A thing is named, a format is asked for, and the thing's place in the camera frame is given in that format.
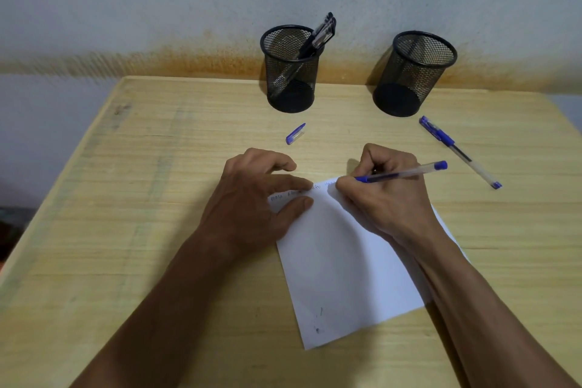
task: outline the wood grain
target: wood grain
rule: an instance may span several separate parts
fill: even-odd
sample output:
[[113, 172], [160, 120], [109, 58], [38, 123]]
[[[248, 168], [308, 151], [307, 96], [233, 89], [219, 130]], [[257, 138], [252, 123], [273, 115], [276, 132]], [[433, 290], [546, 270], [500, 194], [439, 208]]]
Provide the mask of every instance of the wood grain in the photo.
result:
[[[436, 89], [421, 110], [504, 187], [493, 191], [418, 125], [376, 109], [365, 86], [318, 85], [306, 112], [274, 111], [253, 81], [129, 77], [112, 92], [0, 273], [3, 386], [67, 386], [192, 232], [224, 161], [250, 146], [297, 173], [346, 173], [376, 142], [446, 159], [433, 204], [472, 263], [582, 381], [582, 139], [537, 93]], [[307, 122], [292, 146], [285, 136]], [[421, 309], [303, 351], [276, 249], [237, 266], [185, 386], [458, 384]]]

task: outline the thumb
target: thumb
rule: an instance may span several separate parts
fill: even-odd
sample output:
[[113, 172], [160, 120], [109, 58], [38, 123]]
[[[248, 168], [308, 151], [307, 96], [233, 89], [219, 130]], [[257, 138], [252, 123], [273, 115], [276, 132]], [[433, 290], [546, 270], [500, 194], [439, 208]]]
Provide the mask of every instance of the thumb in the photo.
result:
[[291, 224], [303, 215], [303, 213], [312, 205], [313, 198], [310, 198], [309, 196], [300, 196], [292, 199], [279, 211], [279, 213], [277, 213], [277, 225], [287, 233]]
[[351, 199], [358, 207], [365, 209], [368, 204], [368, 190], [363, 182], [354, 177], [340, 177], [335, 188], [346, 198]]

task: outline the hand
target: hand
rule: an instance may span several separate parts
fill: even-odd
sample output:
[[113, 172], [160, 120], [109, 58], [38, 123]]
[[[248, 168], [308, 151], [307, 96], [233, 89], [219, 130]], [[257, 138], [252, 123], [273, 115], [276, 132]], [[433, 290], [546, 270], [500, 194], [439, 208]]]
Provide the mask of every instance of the hand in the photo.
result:
[[311, 207], [313, 199], [291, 200], [273, 213], [267, 198], [288, 190], [309, 190], [313, 183], [293, 175], [270, 175], [275, 170], [293, 171], [295, 162], [283, 153], [247, 149], [228, 160], [220, 182], [202, 213], [188, 250], [219, 264], [282, 238], [291, 224]]
[[407, 246], [411, 241], [442, 234], [431, 208], [422, 175], [366, 184], [353, 177], [411, 169], [419, 164], [411, 153], [372, 143], [364, 146], [360, 164], [350, 177], [341, 177], [337, 189], [352, 200], [383, 232]]

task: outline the pencil holder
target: pencil holder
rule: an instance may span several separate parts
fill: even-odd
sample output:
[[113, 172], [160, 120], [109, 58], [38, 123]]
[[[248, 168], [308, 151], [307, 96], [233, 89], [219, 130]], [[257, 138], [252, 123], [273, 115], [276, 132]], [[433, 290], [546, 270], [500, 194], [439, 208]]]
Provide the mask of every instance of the pencil holder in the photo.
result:
[[392, 54], [374, 90], [376, 106], [395, 117], [418, 112], [457, 52], [444, 38], [422, 31], [405, 31], [394, 37]]
[[271, 28], [261, 37], [265, 54], [266, 99], [281, 112], [301, 112], [313, 104], [317, 65], [324, 47], [306, 59], [297, 55], [313, 30], [299, 25]]

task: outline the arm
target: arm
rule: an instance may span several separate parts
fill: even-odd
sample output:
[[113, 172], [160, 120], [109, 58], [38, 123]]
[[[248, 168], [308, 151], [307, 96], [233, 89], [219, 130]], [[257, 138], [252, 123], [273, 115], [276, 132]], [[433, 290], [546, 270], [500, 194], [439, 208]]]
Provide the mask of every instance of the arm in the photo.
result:
[[177, 386], [224, 271], [238, 257], [282, 238], [313, 204], [303, 196], [272, 213], [269, 195], [313, 186], [311, 181], [291, 175], [269, 175], [295, 168], [288, 156], [258, 149], [228, 160], [198, 229], [71, 387]]
[[[409, 153], [367, 144], [352, 176], [417, 165]], [[579, 387], [447, 236], [422, 176], [374, 184], [342, 177], [336, 186], [418, 261], [471, 387]]]

